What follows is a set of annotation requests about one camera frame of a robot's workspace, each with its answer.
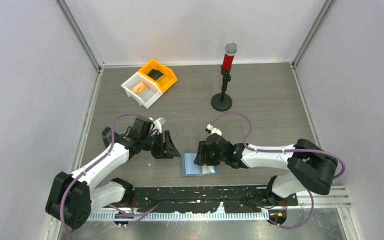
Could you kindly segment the blue leather card holder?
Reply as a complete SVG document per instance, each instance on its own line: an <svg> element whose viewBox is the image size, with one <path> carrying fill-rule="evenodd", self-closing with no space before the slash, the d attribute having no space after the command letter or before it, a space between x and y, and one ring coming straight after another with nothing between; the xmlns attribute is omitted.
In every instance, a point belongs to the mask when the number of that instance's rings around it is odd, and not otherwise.
<svg viewBox="0 0 384 240"><path fill-rule="evenodd" d="M194 163L197 153L183 153L182 160L182 172L185 177L200 177L217 175L219 173L218 166L200 166Z"/></svg>

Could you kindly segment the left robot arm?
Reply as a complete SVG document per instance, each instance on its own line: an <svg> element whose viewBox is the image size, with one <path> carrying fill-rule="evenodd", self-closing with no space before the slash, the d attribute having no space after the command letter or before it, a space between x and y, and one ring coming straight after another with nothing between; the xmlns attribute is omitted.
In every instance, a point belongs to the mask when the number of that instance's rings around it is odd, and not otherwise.
<svg viewBox="0 0 384 240"><path fill-rule="evenodd" d="M154 159L179 157L169 130L163 130L164 123L162 117L136 115L123 134L107 126L101 133L105 146L102 153L79 169L61 171L54 177L45 212L76 230L100 208L110 204L128 207L134 200L131 183L116 177L103 186L98 184L142 151L150 152Z"/></svg>

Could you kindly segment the black card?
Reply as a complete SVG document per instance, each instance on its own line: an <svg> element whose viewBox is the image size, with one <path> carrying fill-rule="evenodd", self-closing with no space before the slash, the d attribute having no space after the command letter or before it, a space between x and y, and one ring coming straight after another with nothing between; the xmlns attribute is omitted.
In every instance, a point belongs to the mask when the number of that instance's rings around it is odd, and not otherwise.
<svg viewBox="0 0 384 240"><path fill-rule="evenodd" d="M151 69L148 72L147 76L150 77L152 80L159 82L160 80L162 80L164 78L165 75L157 69Z"/></svg>

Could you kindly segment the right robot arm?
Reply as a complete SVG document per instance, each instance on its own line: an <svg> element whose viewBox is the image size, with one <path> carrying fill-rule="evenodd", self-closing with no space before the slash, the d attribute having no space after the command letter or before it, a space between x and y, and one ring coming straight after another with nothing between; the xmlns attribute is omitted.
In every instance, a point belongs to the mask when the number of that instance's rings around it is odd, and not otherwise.
<svg viewBox="0 0 384 240"><path fill-rule="evenodd" d="M198 143L194 164L218 166L225 163L233 169L275 168L287 171L273 176L266 187L265 198L271 205L279 205L285 198L301 191L328 195L339 159L321 150L307 139L295 144L267 147L232 144L221 135L211 134Z"/></svg>

